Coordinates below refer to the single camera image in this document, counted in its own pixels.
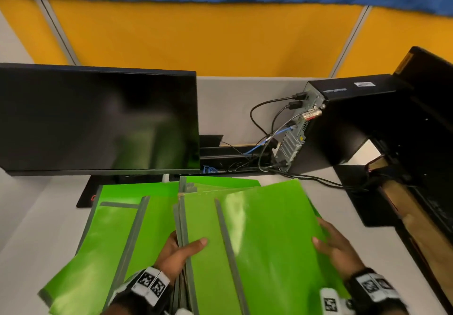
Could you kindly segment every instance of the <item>stack of folders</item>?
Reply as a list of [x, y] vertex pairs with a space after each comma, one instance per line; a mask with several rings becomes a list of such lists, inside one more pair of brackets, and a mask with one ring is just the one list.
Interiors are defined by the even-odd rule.
[[298, 180], [182, 177], [173, 205], [178, 244], [208, 244], [175, 284], [171, 312], [195, 315], [321, 315], [319, 291], [347, 297], [341, 278], [312, 237], [325, 239]]

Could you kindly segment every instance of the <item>right hand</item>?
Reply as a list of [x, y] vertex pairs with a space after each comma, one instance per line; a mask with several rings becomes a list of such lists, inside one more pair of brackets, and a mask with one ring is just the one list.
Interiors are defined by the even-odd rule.
[[330, 258], [333, 267], [337, 269], [343, 281], [348, 280], [354, 273], [363, 270], [365, 265], [348, 239], [331, 223], [322, 218], [318, 218], [318, 222], [329, 232], [330, 237], [326, 243], [313, 237], [314, 247], [318, 252]]

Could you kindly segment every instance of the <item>left hand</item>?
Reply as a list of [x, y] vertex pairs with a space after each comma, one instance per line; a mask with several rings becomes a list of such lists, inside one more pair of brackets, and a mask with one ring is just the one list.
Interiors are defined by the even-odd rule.
[[170, 234], [164, 247], [154, 263], [154, 267], [161, 270], [170, 279], [173, 285], [183, 270], [187, 258], [200, 252], [207, 245], [207, 238], [201, 238], [184, 247], [178, 247], [176, 232]]

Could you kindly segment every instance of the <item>monitor screen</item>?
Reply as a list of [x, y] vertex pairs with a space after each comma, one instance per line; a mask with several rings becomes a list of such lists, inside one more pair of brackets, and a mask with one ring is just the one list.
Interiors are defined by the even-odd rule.
[[11, 175], [198, 170], [195, 72], [0, 63]]

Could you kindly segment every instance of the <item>computer monitor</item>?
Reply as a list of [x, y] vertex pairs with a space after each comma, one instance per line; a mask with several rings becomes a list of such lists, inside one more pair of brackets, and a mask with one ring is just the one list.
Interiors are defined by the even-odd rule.
[[195, 72], [0, 63], [10, 175], [200, 169]]

